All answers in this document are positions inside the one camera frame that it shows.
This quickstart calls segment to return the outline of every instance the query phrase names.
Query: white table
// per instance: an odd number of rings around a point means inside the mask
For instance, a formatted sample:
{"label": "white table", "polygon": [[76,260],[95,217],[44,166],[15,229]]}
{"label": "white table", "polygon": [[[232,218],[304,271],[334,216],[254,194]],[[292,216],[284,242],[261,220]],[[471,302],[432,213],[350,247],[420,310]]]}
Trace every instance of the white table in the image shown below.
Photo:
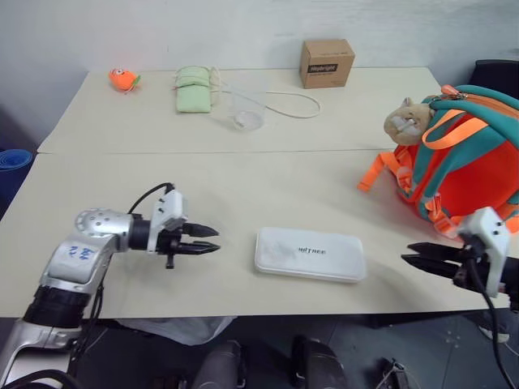
{"label": "white table", "polygon": [[[472,310],[477,294],[402,259],[411,242],[437,241],[431,224],[396,195],[389,173],[370,194],[358,179],[376,152],[200,155],[39,155],[0,222],[0,316],[20,316],[54,248],[88,207],[125,211],[147,189],[172,181],[190,220],[216,228],[221,250],[176,258],[117,255],[105,282],[106,318],[250,314],[369,314]],[[139,207],[149,216],[155,199]],[[258,273],[255,235],[275,226],[352,234],[367,278],[340,284]],[[517,256],[517,240],[510,255]],[[508,306],[501,296],[497,306]]]}
{"label": "white table", "polygon": [[[222,71],[233,82],[236,71]],[[88,74],[41,153],[272,152],[392,148],[382,123],[402,100],[419,102],[440,93],[427,68],[354,68],[345,88],[302,89],[297,70],[248,71],[264,75],[268,89],[301,92],[324,107],[312,119],[267,111],[265,125],[253,132],[235,130],[230,96],[221,95],[211,113],[177,113],[174,72],[141,73],[140,89],[116,92],[103,74]],[[296,96],[268,95],[268,103],[291,113],[315,111]]]}

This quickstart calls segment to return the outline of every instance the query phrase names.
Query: cardboard box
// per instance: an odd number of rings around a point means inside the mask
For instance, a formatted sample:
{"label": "cardboard box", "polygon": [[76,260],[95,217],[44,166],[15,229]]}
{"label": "cardboard box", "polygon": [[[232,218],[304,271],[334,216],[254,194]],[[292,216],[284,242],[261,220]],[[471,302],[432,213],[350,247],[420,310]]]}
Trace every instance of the cardboard box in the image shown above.
{"label": "cardboard box", "polygon": [[346,39],[305,41],[299,68],[303,87],[344,87],[354,59],[355,53]]}

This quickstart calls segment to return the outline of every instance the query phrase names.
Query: orange backpack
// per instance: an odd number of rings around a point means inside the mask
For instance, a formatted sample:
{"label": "orange backpack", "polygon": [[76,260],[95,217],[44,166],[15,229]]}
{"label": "orange backpack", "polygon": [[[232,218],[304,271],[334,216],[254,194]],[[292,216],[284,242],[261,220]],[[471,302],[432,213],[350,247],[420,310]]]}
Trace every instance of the orange backpack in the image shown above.
{"label": "orange backpack", "polygon": [[423,101],[435,115],[422,142],[380,153],[358,188],[368,192],[387,166],[401,197],[446,236],[487,206],[519,231],[519,100],[474,85],[442,93]]}

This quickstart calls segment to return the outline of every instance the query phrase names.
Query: green pouch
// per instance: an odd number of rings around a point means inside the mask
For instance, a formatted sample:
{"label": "green pouch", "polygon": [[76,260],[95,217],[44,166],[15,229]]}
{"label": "green pouch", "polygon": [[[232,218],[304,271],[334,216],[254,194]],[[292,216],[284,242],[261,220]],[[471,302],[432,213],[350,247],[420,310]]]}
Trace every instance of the green pouch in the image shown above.
{"label": "green pouch", "polygon": [[209,71],[201,66],[187,66],[177,73],[177,111],[211,112],[211,83]]}

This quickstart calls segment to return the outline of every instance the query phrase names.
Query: blue yoga mat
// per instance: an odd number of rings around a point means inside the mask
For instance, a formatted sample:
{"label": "blue yoga mat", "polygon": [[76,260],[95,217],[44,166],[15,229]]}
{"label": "blue yoga mat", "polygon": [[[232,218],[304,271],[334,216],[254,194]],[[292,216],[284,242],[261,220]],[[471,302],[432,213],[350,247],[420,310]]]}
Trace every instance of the blue yoga mat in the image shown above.
{"label": "blue yoga mat", "polygon": [[0,203],[9,205],[31,168],[32,154],[27,150],[0,152]]}

